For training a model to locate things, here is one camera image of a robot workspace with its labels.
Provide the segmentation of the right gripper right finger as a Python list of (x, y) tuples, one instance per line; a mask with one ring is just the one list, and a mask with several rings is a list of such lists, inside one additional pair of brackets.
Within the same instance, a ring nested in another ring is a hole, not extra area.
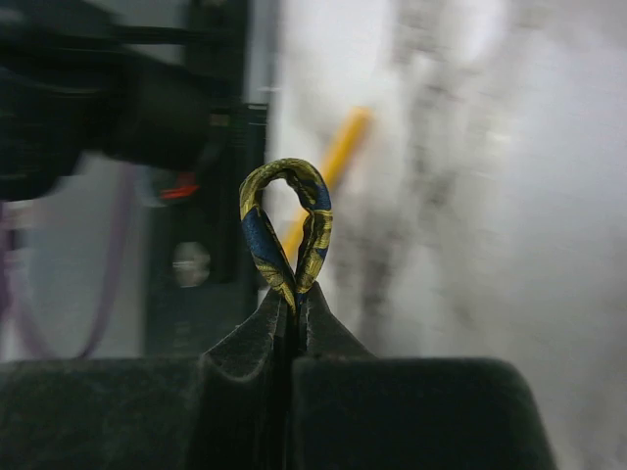
[(306, 351), (292, 365), (294, 468), (555, 468), (533, 394), (511, 364), (375, 357), (319, 287), (301, 317)]

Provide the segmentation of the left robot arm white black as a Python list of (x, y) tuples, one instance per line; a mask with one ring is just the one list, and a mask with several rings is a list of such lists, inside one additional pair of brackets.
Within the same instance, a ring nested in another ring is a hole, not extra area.
[(223, 46), (232, 36), (124, 25), (85, 1), (3, 2), (2, 199), (46, 195), (86, 152), (183, 172), (216, 160), (227, 105), (200, 76), (140, 47)]

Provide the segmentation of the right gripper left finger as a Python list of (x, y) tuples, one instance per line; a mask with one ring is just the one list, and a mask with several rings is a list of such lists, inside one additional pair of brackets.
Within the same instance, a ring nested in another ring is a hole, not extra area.
[(288, 309), (268, 293), (208, 352), (1, 367), (5, 469), (279, 469)]

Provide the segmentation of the blue yellow floral tie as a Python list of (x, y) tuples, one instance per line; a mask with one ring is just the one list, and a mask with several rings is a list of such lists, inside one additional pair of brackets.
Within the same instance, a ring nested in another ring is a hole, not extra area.
[[(297, 252), (290, 255), (281, 232), (297, 206), (305, 218)], [(240, 185), (239, 213), (253, 262), (296, 316), (314, 286), (329, 250), (333, 224), (330, 192), (319, 171), (306, 160), (280, 159), (254, 169)]]

